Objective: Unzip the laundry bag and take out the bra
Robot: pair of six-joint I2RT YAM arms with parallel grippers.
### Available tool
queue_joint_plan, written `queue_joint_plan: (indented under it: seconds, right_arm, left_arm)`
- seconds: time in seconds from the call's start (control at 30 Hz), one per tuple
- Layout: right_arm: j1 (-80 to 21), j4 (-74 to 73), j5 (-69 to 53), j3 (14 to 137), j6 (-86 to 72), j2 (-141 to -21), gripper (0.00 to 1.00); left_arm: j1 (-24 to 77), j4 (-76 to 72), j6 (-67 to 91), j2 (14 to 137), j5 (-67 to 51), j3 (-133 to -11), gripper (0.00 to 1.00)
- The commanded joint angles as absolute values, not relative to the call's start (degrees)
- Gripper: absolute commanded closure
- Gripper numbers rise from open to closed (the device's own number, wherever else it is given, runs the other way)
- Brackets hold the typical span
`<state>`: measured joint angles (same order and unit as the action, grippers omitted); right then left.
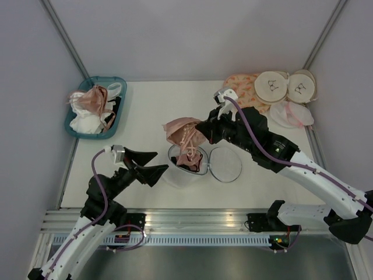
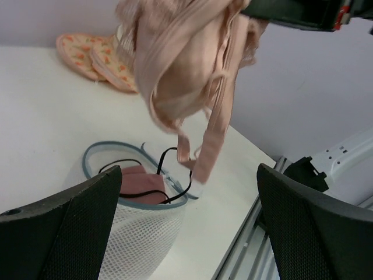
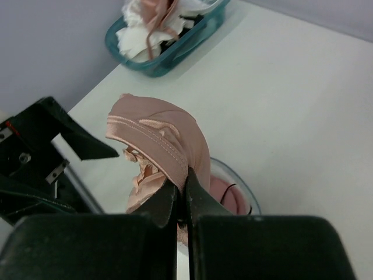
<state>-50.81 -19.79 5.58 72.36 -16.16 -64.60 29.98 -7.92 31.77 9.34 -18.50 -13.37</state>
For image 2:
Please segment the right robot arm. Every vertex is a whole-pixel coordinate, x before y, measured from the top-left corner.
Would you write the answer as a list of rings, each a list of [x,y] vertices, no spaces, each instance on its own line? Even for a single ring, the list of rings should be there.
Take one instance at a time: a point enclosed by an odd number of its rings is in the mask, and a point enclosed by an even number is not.
[[[234,124],[286,173],[339,200],[372,196],[372,2],[251,1],[269,22],[238,77]]]

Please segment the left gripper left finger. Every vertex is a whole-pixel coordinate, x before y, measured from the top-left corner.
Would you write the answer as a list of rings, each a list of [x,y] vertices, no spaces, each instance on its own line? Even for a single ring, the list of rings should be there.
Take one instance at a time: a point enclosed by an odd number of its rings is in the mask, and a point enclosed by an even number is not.
[[[114,166],[1,214],[1,279],[97,279],[122,173]]]

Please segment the dark pink black-strap bra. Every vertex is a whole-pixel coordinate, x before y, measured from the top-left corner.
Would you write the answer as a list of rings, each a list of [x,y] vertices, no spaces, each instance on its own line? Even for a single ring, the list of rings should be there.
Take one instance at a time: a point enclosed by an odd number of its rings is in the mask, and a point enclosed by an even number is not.
[[[137,159],[115,160],[104,165],[98,172],[101,173],[104,169],[115,163],[134,162],[136,165],[121,169],[122,184],[119,196],[126,200],[145,205],[170,204],[184,196],[192,185],[192,183],[189,183],[185,190],[173,197],[167,195],[161,171],[166,154],[171,150],[176,150],[176,147],[168,148],[161,154],[155,173],[148,173],[142,163]]]

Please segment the white mesh laundry bag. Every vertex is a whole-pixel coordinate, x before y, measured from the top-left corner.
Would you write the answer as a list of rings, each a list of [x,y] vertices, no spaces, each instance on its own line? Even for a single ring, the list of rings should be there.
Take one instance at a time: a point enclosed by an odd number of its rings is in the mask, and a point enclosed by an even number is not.
[[[148,173],[155,173],[160,157],[149,154],[147,148],[147,143],[141,146],[119,141],[93,143],[82,155],[82,172],[90,179],[115,160],[137,159]],[[166,158],[175,153],[176,150],[167,152],[161,171],[169,197],[181,193],[190,183],[181,184],[170,172]],[[104,171],[114,166],[122,169],[134,165],[134,162],[115,163]],[[149,279],[175,243],[187,203],[197,199],[192,185],[184,196],[170,204],[145,205],[119,197],[98,278]]]

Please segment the peach pink bra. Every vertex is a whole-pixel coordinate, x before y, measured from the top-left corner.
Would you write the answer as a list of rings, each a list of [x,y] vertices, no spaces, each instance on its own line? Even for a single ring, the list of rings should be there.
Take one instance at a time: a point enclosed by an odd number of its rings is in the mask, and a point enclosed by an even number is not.
[[[240,68],[252,65],[267,20],[248,1],[120,1],[120,59],[154,123],[178,137],[177,160],[207,182],[230,124]]]

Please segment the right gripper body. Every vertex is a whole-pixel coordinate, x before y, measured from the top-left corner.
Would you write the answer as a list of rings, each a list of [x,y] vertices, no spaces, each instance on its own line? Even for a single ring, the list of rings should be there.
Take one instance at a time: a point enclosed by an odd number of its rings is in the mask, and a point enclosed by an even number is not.
[[[372,20],[372,0],[254,0],[241,14],[292,29],[334,32],[354,17]]]

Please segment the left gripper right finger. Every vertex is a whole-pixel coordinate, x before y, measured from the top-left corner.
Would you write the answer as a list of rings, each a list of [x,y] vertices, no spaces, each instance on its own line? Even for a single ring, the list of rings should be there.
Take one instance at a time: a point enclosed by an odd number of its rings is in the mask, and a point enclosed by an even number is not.
[[[280,279],[372,279],[372,211],[260,164],[265,225]]]

